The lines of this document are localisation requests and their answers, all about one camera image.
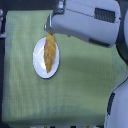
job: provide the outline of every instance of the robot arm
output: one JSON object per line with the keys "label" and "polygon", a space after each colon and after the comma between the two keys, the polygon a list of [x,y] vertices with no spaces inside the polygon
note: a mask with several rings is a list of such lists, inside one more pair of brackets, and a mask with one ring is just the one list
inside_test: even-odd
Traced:
{"label": "robot arm", "polygon": [[57,0],[45,30],[112,47],[118,36],[120,18],[120,7],[116,1]]}

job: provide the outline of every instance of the yellow food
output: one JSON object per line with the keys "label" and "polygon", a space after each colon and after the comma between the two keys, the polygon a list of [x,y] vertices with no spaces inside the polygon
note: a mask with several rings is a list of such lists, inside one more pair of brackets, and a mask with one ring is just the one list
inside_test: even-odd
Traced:
{"label": "yellow food", "polygon": [[47,73],[49,73],[52,69],[54,57],[55,57],[54,36],[51,34],[48,34],[46,37],[45,46],[44,46],[44,62],[45,62]]}

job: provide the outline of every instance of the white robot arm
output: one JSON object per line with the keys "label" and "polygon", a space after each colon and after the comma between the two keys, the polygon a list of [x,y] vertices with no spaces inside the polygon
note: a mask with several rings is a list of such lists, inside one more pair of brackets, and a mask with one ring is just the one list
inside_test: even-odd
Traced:
{"label": "white robot arm", "polygon": [[[128,65],[128,0],[56,0],[44,29],[103,47],[116,44]],[[128,77],[110,93],[104,128],[128,128]]]}

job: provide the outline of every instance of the plate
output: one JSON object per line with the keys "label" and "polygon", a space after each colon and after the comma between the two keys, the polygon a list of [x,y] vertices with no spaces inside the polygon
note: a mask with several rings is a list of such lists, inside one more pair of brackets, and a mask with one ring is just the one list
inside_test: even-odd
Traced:
{"label": "plate", "polygon": [[52,77],[59,66],[59,49],[57,44],[55,43],[55,49],[56,49],[56,53],[55,53],[55,58],[54,58],[54,62],[52,64],[52,69],[49,73],[47,73],[46,71],[46,66],[44,63],[44,45],[45,45],[45,38],[42,38],[41,40],[39,40],[34,48],[34,52],[33,52],[33,66],[34,69],[36,71],[36,73],[42,77],[42,78],[50,78]]}

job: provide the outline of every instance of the green mat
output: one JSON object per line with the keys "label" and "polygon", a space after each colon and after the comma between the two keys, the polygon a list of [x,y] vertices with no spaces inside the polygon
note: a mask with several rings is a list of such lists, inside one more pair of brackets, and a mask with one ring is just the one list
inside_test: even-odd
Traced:
{"label": "green mat", "polygon": [[104,123],[107,98],[124,79],[116,48],[94,46],[55,34],[60,50],[57,73],[40,78],[32,54],[51,11],[7,14],[2,120],[10,126]]}

